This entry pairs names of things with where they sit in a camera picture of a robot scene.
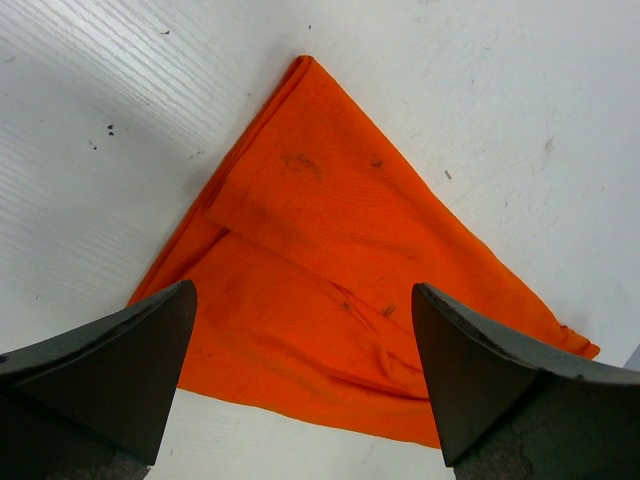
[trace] dark speck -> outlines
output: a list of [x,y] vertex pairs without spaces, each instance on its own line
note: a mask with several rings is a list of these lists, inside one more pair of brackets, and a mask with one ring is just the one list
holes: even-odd
[[544,154],[547,157],[551,156],[551,153],[553,153],[553,150],[555,149],[555,145],[553,144],[553,137],[551,137],[549,140],[547,140],[547,143],[544,144]]

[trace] dirt stain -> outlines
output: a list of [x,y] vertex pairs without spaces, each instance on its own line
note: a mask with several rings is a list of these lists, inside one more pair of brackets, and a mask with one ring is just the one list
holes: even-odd
[[382,316],[389,318],[396,311],[396,306],[391,304],[382,311]]
[[283,160],[285,165],[295,172],[302,172],[306,170],[311,172],[318,180],[322,178],[322,169],[304,153],[285,155]]
[[553,138],[551,137],[549,140],[547,140],[547,143],[544,144],[544,154],[547,157],[551,156],[551,153],[553,153],[553,151],[555,150],[555,145],[553,144]]

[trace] fabric fold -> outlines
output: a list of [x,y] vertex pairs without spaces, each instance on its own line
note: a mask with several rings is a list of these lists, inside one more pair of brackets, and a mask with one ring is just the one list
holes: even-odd
[[598,347],[431,193],[311,57],[299,57],[194,202],[135,302],[182,278],[199,309],[179,386],[437,446],[413,284],[563,350]]

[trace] folded cloth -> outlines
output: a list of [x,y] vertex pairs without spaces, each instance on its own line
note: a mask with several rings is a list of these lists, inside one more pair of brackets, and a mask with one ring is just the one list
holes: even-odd
[[199,307],[181,388],[428,446],[438,438],[412,329],[415,283],[563,350],[599,351],[556,321],[307,56],[131,302],[184,278]]

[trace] white wooden surface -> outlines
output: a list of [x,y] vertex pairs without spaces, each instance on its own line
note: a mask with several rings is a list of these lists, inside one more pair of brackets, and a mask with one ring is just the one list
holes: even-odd
[[[0,0],[0,351],[119,309],[310,53],[624,364],[640,340],[639,20],[635,0]],[[302,476],[451,473],[437,451],[180,392],[149,478]]]

